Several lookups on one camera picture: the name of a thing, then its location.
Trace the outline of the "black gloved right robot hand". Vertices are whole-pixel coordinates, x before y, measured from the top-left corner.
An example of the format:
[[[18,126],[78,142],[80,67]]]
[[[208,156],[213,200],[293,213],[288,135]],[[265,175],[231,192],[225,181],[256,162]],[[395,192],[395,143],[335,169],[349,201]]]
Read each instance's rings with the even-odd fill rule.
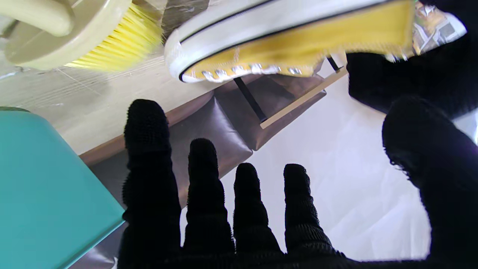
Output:
[[[288,164],[285,242],[280,250],[261,200],[256,169],[237,167],[233,225],[227,220],[217,154],[208,139],[190,143],[185,241],[166,115],[157,102],[130,104],[124,130],[129,174],[122,188],[125,229],[119,269],[476,269],[477,145],[423,99],[398,99],[384,119],[391,164],[419,190],[431,226],[422,259],[357,262],[320,227],[303,166]]]

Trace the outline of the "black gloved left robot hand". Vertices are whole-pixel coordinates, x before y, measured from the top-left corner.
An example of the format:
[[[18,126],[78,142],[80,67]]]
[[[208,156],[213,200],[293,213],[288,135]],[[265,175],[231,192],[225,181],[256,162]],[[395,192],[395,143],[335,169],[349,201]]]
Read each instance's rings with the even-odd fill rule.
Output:
[[[453,14],[464,24],[466,34],[406,61],[390,62],[375,53],[347,53],[348,93],[384,114],[396,99],[418,96],[456,119],[478,106],[478,2],[423,3]]]

